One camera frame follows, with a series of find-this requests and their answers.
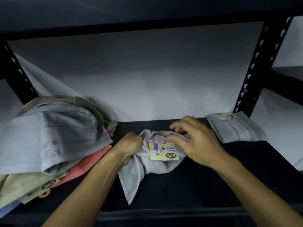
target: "cardboard tag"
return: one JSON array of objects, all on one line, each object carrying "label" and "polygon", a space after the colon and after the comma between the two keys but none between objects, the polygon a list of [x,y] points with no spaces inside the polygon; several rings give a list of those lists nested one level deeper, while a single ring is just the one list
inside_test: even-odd
[{"label": "cardboard tag", "polygon": [[225,112],[225,113],[216,113],[215,114],[218,119],[220,120],[235,120],[238,119],[239,117],[235,114],[229,113],[229,112]]},{"label": "cardboard tag", "polygon": [[26,194],[23,197],[19,198],[19,201],[23,204],[28,203],[29,201],[31,201],[32,199],[34,199],[35,197],[38,197],[39,195],[43,194],[44,192],[48,191],[49,188],[51,188],[52,186],[56,185],[57,183],[59,183],[60,179],[58,178],[54,178],[50,181],[48,181],[47,183],[43,184],[41,187],[39,187],[37,190],[35,190],[32,193]]},{"label": "cardboard tag", "polygon": [[151,160],[179,160],[176,146],[167,140],[149,139],[149,153]]}]

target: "terry cloth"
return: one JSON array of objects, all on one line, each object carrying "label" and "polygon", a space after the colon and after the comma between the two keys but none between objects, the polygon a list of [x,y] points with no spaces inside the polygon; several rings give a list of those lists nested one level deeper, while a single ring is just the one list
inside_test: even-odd
[{"label": "terry cloth", "polygon": [[0,134],[0,174],[47,172],[112,143],[94,115],[69,103],[32,108],[9,121]]},{"label": "terry cloth", "polygon": [[267,135],[263,129],[243,112],[230,114],[232,119],[225,120],[220,119],[220,115],[222,113],[208,115],[207,121],[222,143],[267,140]]},{"label": "terry cloth", "polygon": [[108,145],[107,147],[103,148],[100,151],[97,151],[94,154],[91,154],[84,159],[82,159],[77,165],[70,168],[68,171],[68,175],[65,177],[62,177],[60,179],[60,182],[54,185],[51,189],[62,185],[72,179],[75,179],[82,174],[85,174],[90,168],[92,168],[110,149],[112,148],[111,145]]},{"label": "terry cloth", "polygon": [[83,107],[89,110],[108,131],[114,129],[118,125],[115,121],[107,121],[106,119],[104,119],[101,112],[97,108],[95,108],[93,104],[80,97],[58,98],[55,96],[42,96],[37,99],[33,99],[32,101],[25,104],[19,112],[19,115],[23,115],[24,113],[31,110],[33,107],[37,107],[38,105],[46,103],[70,103],[79,107]]},{"label": "terry cloth", "polygon": [[19,206],[21,202],[19,200],[16,200],[7,206],[4,206],[2,209],[0,209],[0,218],[4,217],[6,214],[8,214],[10,211],[12,211],[14,208]]},{"label": "terry cloth", "polygon": [[184,159],[185,154],[178,145],[176,145],[176,153],[179,160],[174,161],[152,161],[149,153],[149,139],[165,139],[169,134],[178,135],[183,140],[189,142],[189,139],[171,131],[149,131],[144,130],[140,136],[143,138],[143,145],[139,152],[133,155],[129,163],[122,167],[119,171],[119,179],[128,204],[133,201],[139,184],[144,178],[144,173],[166,174],[175,169]]},{"label": "terry cloth", "polygon": [[6,175],[6,177],[1,177],[4,181],[0,182],[0,185],[2,185],[0,188],[0,209],[27,193],[36,190],[44,183],[47,183],[56,177],[60,177],[61,174],[65,173],[80,161],[81,159],[63,163],[55,175],[35,172],[10,174]]}]

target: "black shelf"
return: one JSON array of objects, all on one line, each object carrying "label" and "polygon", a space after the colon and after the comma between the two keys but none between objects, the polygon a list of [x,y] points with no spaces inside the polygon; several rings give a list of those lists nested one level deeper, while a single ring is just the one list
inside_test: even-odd
[{"label": "black shelf", "polygon": [[266,21],[303,15],[303,0],[0,0],[6,40]]},{"label": "black shelf", "polygon": [[[117,127],[114,141],[116,143],[129,131],[140,133],[144,129],[168,130],[173,121],[175,120],[122,122]],[[208,124],[206,118],[201,121]],[[234,142],[223,144],[223,147],[298,212],[303,211],[303,175],[270,144],[264,141]],[[0,219],[0,224],[44,222],[84,177],[85,175],[51,190],[46,198],[36,198],[26,205],[18,206]],[[145,175],[130,206],[117,177],[98,221],[237,215],[246,215],[246,212],[220,176],[186,157],[168,174]]]}]

